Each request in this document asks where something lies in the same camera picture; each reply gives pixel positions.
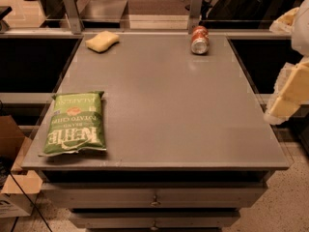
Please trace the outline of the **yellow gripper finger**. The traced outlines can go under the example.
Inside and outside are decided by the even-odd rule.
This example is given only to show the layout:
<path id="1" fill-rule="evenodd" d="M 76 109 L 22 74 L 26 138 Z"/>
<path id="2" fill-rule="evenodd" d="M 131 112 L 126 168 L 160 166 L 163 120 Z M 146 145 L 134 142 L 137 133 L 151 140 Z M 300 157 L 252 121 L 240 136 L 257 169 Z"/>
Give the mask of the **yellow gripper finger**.
<path id="1" fill-rule="evenodd" d="M 309 101 L 309 61 L 286 63 L 274 84 L 267 102 L 266 122 L 280 125 L 288 121 L 302 104 Z"/>
<path id="2" fill-rule="evenodd" d="M 295 15 L 299 7 L 295 7 L 280 15 L 269 26 L 269 31 L 277 34 L 291 33 Z"/>

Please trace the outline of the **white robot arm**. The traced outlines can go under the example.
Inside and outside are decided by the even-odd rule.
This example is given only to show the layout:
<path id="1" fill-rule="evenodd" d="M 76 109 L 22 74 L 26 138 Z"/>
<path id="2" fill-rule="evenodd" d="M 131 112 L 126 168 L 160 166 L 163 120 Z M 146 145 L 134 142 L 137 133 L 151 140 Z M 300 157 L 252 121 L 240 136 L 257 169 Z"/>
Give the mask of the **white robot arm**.
<path id="1" fill-rule="evenodd" d="M 298 63 L 286 63 L 280 70 L 274 92 L 267 102 L 265 121 L 280 125 L 309 101 L 309 0 L 279 16 L 272 22 L 269 31 L 290 34 L 292 49 L 302 55 Z"/>

